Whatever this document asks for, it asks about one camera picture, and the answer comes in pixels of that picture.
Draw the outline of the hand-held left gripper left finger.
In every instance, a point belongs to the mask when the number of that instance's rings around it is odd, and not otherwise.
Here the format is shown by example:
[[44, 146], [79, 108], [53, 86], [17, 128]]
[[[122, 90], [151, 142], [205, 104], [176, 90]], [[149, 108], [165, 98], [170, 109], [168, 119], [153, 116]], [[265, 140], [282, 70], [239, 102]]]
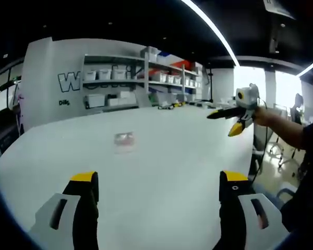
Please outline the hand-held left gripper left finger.
[[98, 249], [98, 202], [98, 173], [76, 174], [35, 213], [29, 235], [40, 249]]

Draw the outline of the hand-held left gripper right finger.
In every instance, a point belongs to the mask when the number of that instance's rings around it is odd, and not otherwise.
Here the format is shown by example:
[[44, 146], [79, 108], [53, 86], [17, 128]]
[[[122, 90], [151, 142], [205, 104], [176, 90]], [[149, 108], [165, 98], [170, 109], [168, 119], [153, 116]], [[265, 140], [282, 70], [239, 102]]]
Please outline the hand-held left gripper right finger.
[[289, 232], [279, 209], [242, 173], [220, 172], [221, 237], [214, 249], [275, 249]]

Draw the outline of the person's right hand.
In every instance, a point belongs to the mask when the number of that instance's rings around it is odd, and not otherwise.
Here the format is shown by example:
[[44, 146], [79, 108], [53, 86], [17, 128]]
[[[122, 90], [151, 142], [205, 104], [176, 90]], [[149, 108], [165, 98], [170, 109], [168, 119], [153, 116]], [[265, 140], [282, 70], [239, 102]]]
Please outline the person's right hand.
[[260, 126], [273, 128], [279, 120], [279, 116], [263, 107], [257, 107], [253, 115], [253, 121]]

